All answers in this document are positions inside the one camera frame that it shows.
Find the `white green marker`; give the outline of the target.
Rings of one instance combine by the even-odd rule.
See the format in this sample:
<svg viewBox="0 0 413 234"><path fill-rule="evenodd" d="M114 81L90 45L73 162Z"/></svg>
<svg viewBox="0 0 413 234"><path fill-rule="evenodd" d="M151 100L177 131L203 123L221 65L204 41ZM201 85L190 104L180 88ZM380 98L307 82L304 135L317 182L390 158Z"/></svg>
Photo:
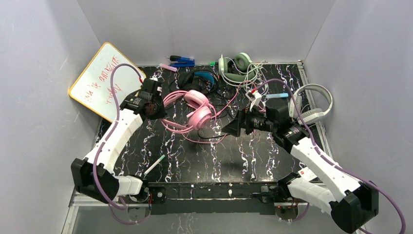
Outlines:
<svg viewBox="0 0 413 234"><path fill-rule="evenodd" d="M152 165L150 165L143 173L144 177L146 177L154 168L157 166L163 159L165 155L161 155Z"/></svg>

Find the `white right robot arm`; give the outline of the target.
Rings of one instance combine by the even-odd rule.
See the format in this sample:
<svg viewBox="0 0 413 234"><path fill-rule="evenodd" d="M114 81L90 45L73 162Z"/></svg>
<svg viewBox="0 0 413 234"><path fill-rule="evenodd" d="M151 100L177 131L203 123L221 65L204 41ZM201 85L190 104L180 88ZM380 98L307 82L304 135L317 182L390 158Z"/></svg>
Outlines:
<svg viewBox="0 0 413 234"><path fill-rule="evenodd" d="M303 162L325 185L320 187L299 173L290 173L275 187L260 192L261 197L304 200L328 212L337 226L350 234L378 215L378 191L340 171L339 165L314 143L311 133L291 121L287 105L267 106L266 112L261 113L257 107L261 101L259 92L252 90L246 96L250 106L240 109L222 131L235 137L242 129L246 134L254 130L270 132L278 146Z"/></svg>

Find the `blue black marker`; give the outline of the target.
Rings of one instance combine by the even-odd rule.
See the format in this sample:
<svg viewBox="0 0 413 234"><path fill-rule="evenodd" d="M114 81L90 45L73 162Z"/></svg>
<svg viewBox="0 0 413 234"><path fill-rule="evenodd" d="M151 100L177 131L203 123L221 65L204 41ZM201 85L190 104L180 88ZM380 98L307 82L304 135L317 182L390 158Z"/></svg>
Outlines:
<svg viewBox="0 0 413 234"><path fill-rule="evenodd" d="M194 67L195 66L195 60L192 58L171 55L169 57L169 60L171 61L169 65L172 67L179 68L179 67Z"/></svg>

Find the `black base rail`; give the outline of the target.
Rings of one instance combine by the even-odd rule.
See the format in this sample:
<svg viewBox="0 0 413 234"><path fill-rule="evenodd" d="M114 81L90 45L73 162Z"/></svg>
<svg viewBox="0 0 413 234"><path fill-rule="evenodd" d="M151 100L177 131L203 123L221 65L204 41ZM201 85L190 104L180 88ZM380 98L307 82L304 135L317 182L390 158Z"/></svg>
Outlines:
<svg viewBox="0 0 413 234"><path fill-rule="evenodd" d="M277 182L144 182L137 195L124 195L127 208L150 208L152 215L180 213L259 213L274 215L293 200L326 213L337 199L321 183L297 178Z"/></svg>

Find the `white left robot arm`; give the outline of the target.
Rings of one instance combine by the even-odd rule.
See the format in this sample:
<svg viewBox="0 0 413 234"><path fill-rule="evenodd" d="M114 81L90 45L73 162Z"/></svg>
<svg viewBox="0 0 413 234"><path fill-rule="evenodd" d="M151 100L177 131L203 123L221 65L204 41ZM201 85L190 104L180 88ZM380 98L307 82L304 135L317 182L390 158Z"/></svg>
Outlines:
<svg viewBox="0 0 413 234"><path fill-rule="evenodd" d="M146 78L142 86L115 100L116 116L104 136L83 159L71 164L75 190L106 204L125 195L139 195L144 180L138 176L114 176L118 157L134 132L146 119L160 119L166 115L162 102L162 83L157 78Z"/></svg>

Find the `yellow framed whiteboard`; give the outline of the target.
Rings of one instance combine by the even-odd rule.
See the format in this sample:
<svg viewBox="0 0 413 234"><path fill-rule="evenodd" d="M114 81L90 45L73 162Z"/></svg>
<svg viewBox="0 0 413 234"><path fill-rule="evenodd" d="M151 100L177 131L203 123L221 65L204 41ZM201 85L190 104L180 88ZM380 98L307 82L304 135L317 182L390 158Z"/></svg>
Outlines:
<svg viewBox="0 0 413 234"><path fill-rule="evenodd" d="M119 103L141 88L146 74L111 43L104 43L78 79L69 96L102 118L116 118L114 96Z"/></svg>

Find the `pink marker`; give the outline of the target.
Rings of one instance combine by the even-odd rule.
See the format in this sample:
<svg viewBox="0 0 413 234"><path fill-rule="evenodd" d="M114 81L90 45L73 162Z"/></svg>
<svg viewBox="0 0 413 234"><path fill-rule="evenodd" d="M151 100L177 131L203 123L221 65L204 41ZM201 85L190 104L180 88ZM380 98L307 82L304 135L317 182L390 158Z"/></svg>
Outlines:
<svg viewBox="0 0 413 234"><path fill-rule="evenodd" d="M159 66L161 68L167 69L167 70L172 71L172 72L177 72L178 71L178 68L170 66L170 65L166 65L166 64L163 64L163 63L160 63Z"/></svg>

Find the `pink headphones with cable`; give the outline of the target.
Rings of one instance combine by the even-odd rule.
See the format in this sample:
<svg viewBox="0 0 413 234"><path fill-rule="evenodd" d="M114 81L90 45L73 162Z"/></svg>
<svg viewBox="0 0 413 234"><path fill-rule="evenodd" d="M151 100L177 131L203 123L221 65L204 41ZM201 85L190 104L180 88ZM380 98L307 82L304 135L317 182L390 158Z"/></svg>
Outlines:
<svg viewBox="0 0 413 234"><path fill-rule="evenodd" d="M162 125L170 132L175 134L182 135L186 140L192 143L199 143L199 144L217 144L220 143L228 136L228 134L224 134L222 136L218 136L217 141L198 141L193 140L188 137L189 133L200 130L204 128L211 120L216 121L218 116L236 99L239 89L242 85L249 86L251 85L252 88L249 90L254 93L257 90L257 85L253 81L242 81L238 86L236 86L236 93L227 102L223 109L217 111L215 106L211 103L211 101L206 97L206 95L201 94L199 91L190 90L178 90L169 93L163 99L163 104L165 107L172 105L175 101L183 98L186 104L193 109L192 112L187 114L188 122L185 125L181 125L179 123L170 121L166 118L161 119Z"/></svg>

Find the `light blue marker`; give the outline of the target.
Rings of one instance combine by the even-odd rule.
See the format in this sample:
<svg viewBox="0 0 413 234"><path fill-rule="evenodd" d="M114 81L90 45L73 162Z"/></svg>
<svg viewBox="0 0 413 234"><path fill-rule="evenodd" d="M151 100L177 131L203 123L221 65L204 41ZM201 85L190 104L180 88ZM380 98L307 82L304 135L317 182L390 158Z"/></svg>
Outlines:
<svg viewBox="0 0 413 234"><path fill-rule="evenodd" d="M288 93L279 93L279 94L267 94L265 95L267 99L271 98L288 98L289 94Z"/></svg>

